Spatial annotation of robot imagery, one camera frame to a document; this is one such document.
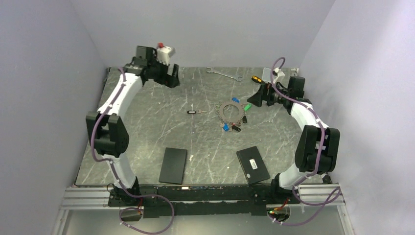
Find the black tagged key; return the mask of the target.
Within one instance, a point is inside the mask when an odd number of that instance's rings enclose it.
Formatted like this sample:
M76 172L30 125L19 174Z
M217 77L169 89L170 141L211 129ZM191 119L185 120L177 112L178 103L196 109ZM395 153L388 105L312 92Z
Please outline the black tagged key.
M188 110L186 113L193 115L193 114L205 113L205 111L203 111L203 110Z

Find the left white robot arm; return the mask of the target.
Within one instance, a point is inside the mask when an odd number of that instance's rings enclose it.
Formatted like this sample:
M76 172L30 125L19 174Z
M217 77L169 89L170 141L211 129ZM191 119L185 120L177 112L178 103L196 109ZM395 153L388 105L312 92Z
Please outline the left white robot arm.
M123 118L133 98L149 81L174 88L179 86L179 66L171 63L175 49L162 43L153 47L137 46L131 62L119 67L120 76L110 96L97 111L88 112L86 125L92 157L106 162L114 178L114 191L129 206L140 201L137 177L124 155L129 134Z

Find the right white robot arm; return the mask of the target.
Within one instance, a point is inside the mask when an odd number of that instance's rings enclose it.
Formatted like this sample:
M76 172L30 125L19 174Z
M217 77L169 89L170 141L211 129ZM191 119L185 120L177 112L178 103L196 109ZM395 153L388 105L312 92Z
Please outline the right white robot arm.
M340 131L325 124L314 111L311 101L305 98L305 78L291 76L287 87L280 82L265 82L257 76L251 79L260 87L248 102L257 107L263 102L267 106L281 104L302 131L294 163L272 180L270 198L275 203L282 203L307 178L335 169Z

